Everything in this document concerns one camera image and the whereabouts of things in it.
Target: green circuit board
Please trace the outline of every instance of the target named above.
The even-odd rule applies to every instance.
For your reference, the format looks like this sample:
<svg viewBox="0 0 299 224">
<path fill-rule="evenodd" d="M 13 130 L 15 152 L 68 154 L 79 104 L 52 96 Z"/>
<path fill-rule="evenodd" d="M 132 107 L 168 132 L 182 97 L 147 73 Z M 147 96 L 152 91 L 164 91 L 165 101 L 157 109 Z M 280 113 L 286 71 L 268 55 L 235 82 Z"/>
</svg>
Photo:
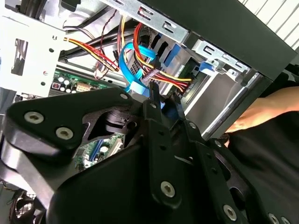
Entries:
<svg viewBox="0 0 299 224">
<path fill-rule="evenodd" d="M 54 80 L 57 80 L 59 76 L 63 76 L 65 78 L 69 79 L 71 85 L 73 85 L 73 86 L 76 86 L 77 83 L 84 83 L 84 84 L 90 85 L 90 87 L 92 87 L 94 89 L 105 89 L 105 88 L 109 87 L 105 84 L 102 84 L 102 83 L 99 83 L 96 81 L 92 81 L 90 79 L 85 79 L 85 78 L 81 78 L 78 76 L 74 76 L 74 75 L 68 74 L 66 72 L 55 71 Z"/>
</svg>

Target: black plastic bracket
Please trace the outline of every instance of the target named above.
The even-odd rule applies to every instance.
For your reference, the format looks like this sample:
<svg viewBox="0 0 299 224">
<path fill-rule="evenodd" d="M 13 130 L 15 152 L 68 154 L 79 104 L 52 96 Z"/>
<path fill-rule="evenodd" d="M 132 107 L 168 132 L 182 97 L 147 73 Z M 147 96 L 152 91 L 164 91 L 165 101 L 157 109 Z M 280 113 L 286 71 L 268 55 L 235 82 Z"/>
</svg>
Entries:
<svg viewBox="0 0 299 224">
<path fill-rule="evenodd" d="M 159 88 L 150 83 L 150 98 L 143 103 L 144 146 L 149 153 L 149 187 L 154 200 L 169 209 L 181 203 L 175 179 L 175 157 L 169 129 L 162 124 Z"/>
<path fill-rule="evenodd" d="M 237 209 L 228 190 L 224 175 L 211 148 L 204 145 L 199 129 L 190 121 L 184 121 L 185 131 L 189 142 L 188 148 L 194 149 L 192 159 L 195 173 L 204 177 L 207 183 L 214 212 L 219 221 L 223 223 L 247 224 L 248 221 Z M 225 206 L 229 206 L 235 213 L 230 219 L 225 213 Z"/>
<path fill-rule="evenodd" d="M 46 160 L 69 162 L 81 144 L 98 137 L 92 133 L 101 115 L 113 110 L 129 110 L 132 105 L 131 96 L 120 88 L 19 102 L 7 110 L 3 133 L 11 145 L 22 151 Z M 28 112 L 40 113 L 43 122 L 26 121 Z M 73 136 L 68 140 L 59 138 L 56 131 L 60 127 L 71 130 Z"/>
</svg>

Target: wire bundle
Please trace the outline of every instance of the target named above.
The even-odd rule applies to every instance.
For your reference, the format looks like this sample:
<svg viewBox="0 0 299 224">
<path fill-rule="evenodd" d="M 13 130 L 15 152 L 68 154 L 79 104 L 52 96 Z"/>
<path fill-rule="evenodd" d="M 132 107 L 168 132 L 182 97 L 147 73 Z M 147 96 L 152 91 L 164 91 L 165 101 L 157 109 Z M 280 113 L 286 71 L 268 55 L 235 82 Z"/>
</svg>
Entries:
<svg viewBox="0 0 299 224">
<path fill-rule="evenodd" d="M 107 69 L 113 71 L 113 72 L 118 72 L 120 68 L 108 57 L 106 57 L 100 50 L 86 44 L 82 43 L 80 41 L 74 40 L 74 39 L 68 39 L 65 38 L 65 41 L 71 42 L 84 51 L 86 51 L 88 54 L 90 54 L 93 58 L 95 58 L 99 63 L 104 65 Z"/>
<path fill-rule="evenodd" d="M 133 46 L 134 46 L 134 50 L 135 50 L 134 57 L 135 57 L 137 64 L 142 68 L 144 74 L 146 75 L 151 70 L 155 69 L 155 67 L 153 65 L 145 62 L 140 53 L 140 50 L 138 47 L 138 36 L 139 36 L 139 32 L 140 32 L 141 28 L 142 28 L 142 23 L 139 23 L 134 30 L 134 38 L 133 38 Z M 181 92 L 183 92 L 184 88 L 186 88 L 188 86 L 187 82 L 191 81 L 190 78 L 176 78 L 171 75 L 168 75 L 167 73 L 165 73 L 161 70 L 159 70 L 159 72 L 151 79 L 157 80 L 160 82 L 170 83 L 170 84 L 176 86 Z"/>
</svg>

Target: black side panel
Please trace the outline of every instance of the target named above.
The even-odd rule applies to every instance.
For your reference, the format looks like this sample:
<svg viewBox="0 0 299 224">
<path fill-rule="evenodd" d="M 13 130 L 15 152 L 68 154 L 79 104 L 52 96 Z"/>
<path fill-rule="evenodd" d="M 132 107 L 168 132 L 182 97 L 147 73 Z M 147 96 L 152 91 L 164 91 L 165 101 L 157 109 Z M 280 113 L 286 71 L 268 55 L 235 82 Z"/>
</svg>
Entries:
<svg viewBox="0 0 299 224">
<path fill-rule="evenodd" d="M 237 0 L 142 0 L 274 80 L 296 52 Z"/>
</svg>

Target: hand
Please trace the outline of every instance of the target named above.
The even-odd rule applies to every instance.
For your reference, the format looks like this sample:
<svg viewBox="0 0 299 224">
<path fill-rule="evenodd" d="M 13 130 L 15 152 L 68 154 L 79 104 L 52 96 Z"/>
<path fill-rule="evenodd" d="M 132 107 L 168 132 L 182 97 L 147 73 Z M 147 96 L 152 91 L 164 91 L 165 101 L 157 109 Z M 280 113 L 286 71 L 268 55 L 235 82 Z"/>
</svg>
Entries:
<svg viewBox="0 0 299 224">
<path fill-rule="evenodd" d="M 227 132 L 235 132 L 255 127 L 280 114 L 282 114 L 282 112 L 271 99 L 258 98 L 227 130 Z"/>
</svg>

